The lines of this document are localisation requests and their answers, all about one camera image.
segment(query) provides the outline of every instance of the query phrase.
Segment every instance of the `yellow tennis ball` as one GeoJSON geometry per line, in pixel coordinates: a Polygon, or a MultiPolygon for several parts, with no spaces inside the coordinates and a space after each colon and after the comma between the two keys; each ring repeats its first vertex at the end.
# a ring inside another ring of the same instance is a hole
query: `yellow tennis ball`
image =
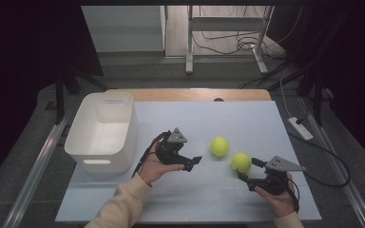
{"type": "Polygon", "coordinates": [[[232,158],[232,168],[245,173],[251,167],[251,158],[246,153],[237,153],[232,158]]]}
{"type": "Polygon", "coordinates": [[[210,143],[210,151],[218,156],[224,156],[229,151],[229,142],[223,137],[216,137],[210,143]]]}

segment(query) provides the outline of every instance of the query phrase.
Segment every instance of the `sleeve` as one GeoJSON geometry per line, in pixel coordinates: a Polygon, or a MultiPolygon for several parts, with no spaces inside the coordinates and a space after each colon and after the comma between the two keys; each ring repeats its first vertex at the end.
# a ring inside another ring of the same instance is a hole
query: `sleeve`
{"type": "Polygon", "coordinates": [[[303,228],[303,224],[298,219],[298,213],[293,212],[282,218],[275,218],[274,223],[278,228],[303,228]]]}
{"type": "Polygon", "coordinates": [[[144,197],[151,189],[136,174],[129,182],[117,187],[114,197],[103,205],[96,218],[86,228],[131,227],[142,213],[144,197]]]}

